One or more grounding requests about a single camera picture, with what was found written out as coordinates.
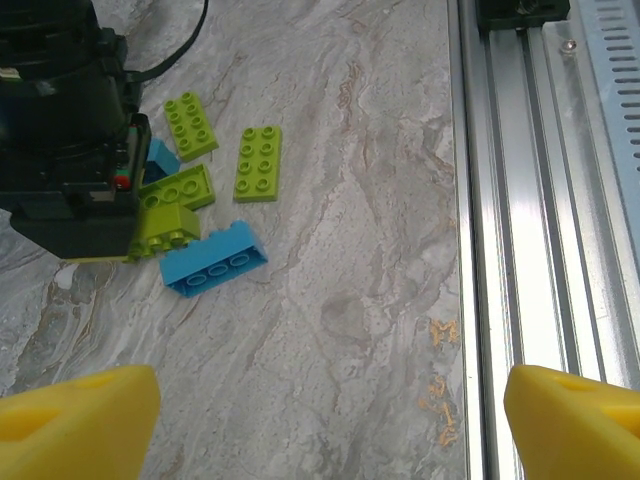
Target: lime green lego brick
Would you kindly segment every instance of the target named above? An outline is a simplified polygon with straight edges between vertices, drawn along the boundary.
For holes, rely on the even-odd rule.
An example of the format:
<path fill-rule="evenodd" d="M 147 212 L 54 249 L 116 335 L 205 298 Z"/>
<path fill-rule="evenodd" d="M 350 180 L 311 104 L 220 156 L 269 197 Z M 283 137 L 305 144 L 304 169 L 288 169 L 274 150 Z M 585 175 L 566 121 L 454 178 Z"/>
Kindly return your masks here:
<path fill-rule="evenodd" d="M 145 185 L 138 195 L 140 204 L 146 209 L 177 203 L 195 210 L 216 201 L 209 169 L 204 165 L 196 165 Z"/>
<path fill-rule="evenodd" d="M 128 262 L 182 248 L 200 239 L 198 216 L 177 203 L 140 209 L 138 227 L 129 248 Z"/>
<path fill-rule="evenodd" d="M 278 199 L 281 145 L 280 127 L 244 131 L 233 193 L 236 202 L 274 202 Z"/>
<path fill-rule="evenodd" d="M 193 92 L 164 104 L 178 155 L 184 162 L 195 160 L 218 148 L 218 141 L 204 113 L 200 99 Z"/>

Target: metal frame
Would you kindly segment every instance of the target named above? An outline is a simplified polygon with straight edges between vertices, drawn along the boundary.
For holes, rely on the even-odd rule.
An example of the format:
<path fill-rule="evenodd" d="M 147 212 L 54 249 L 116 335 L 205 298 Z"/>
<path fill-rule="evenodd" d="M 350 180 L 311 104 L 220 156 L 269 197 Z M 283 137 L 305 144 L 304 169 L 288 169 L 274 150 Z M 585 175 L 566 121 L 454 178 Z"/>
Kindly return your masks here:
<path fill-rule="evenodd" d="M 449 2 L 470 479 L 524 478 L 514 364 L 640 387 L 638 270 L 573 9 L 485 36 L 472 0 Z"/>

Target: gray marble countertop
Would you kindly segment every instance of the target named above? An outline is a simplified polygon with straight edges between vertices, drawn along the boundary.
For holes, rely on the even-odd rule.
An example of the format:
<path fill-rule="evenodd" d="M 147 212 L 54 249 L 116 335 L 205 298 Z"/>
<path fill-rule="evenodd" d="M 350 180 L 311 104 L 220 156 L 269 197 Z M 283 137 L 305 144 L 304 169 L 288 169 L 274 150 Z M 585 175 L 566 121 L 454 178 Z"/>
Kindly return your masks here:
<path fill-rule="evenodd" d="M 95 0 L 147 68 L 201 2 Z M 220 149 L 203 233 L 244 219 L 269 264 L 194 299 L 157 261 L 61 262 L 0 216 L 0 394 L 152 365 L 144 479 L 461 479 L 462 357 L 444 0 L 212 0 L 142 110 L 202 98 Z M 280 198 L 234 204 L 240 136 L 283 128 Z"/>

